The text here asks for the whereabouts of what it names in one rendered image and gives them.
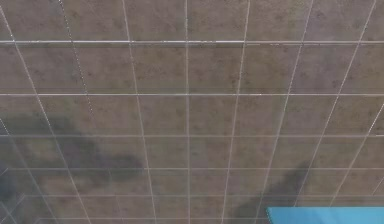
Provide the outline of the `blue flat slab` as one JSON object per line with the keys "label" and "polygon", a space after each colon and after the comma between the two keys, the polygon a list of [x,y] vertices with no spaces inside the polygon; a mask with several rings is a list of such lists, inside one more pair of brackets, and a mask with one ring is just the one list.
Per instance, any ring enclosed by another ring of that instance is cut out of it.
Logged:
{"label": "blue flat slab", "polygon": [[268,207],[271,224],[384,224],[384,207]]}

